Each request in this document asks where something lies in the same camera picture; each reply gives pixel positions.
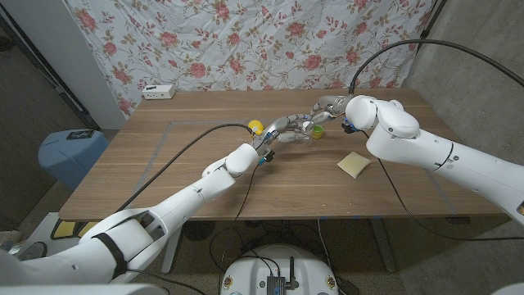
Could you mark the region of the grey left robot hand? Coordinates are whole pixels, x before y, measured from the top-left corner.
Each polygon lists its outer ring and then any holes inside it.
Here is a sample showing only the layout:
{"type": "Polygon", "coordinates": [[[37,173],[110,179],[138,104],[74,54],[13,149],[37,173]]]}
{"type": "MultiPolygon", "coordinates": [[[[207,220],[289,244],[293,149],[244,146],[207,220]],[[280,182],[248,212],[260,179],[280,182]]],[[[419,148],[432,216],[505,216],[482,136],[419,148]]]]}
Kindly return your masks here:
{"type": "Polygon", "coordinates": [[[309,115],[305,114],[283,116],[267,126],[263,126],[259,120],[252,120],[248,127],[253,134],[253,148],[259,156],[263,156],[269,150],[269,145],[274,141],[292,143],[311,139],[312,131],[305,132],[303,130],[303,124],[308,119],[309,115]]]}

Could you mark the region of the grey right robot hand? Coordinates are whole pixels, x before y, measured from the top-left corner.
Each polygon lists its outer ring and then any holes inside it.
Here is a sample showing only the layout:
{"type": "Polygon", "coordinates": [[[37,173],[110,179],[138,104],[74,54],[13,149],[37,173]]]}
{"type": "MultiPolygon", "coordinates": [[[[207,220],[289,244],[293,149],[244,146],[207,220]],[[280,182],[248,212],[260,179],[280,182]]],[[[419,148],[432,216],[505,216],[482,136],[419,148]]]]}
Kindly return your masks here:
{"type": "Polygon", "coordinates": [[[303,130],[310,132],[316,125],[342,116],[351,98],[341,95],[322,96],[311,108],[309,119],[303,124],[303,130]]]}

